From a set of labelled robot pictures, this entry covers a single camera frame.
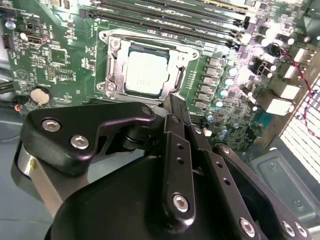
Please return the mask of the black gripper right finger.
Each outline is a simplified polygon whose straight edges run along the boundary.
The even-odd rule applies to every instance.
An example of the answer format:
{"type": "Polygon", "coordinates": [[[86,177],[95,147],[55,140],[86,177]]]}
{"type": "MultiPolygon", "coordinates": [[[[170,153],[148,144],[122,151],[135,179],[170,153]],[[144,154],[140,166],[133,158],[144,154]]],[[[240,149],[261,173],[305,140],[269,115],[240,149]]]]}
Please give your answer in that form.
{"type": "Polygon", "coordinates": [[[196,163],[216,189],[219,223],[226,240],[310,240],[310,231],[277,195],[226,145],[211,147],[191,123],[186,102],[179,116],[197,154],[196,163]]]}

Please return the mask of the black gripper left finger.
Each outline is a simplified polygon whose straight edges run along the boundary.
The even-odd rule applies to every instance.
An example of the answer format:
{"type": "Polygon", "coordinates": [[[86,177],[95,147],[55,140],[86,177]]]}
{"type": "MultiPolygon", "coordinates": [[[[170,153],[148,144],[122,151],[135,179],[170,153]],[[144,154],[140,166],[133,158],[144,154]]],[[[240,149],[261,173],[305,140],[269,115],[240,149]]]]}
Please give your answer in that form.
{"type": "Polygon", "coordinates": [[[141,102],[34,110],[22,126],[16,164],[54,220],[73,193],[139,158],[157,157],[167,223],[190,225],[196,218],[191,144],[179,99],[169,95],[155,110],[141,102]]]}

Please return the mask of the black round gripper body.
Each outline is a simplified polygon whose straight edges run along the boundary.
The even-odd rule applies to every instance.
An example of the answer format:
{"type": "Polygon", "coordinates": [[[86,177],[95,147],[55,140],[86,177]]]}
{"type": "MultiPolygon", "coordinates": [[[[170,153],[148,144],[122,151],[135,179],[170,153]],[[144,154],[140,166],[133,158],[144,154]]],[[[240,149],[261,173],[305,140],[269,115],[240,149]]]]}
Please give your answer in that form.
{"type": "Polygon", "coordinates": [[[163,166],[141,157],[76,191],[61,205],[48,240],[238,240],[239,225],[209,179],[193,173],[196,216],[185,231],[169,227],[161,205],[163,166]]]}

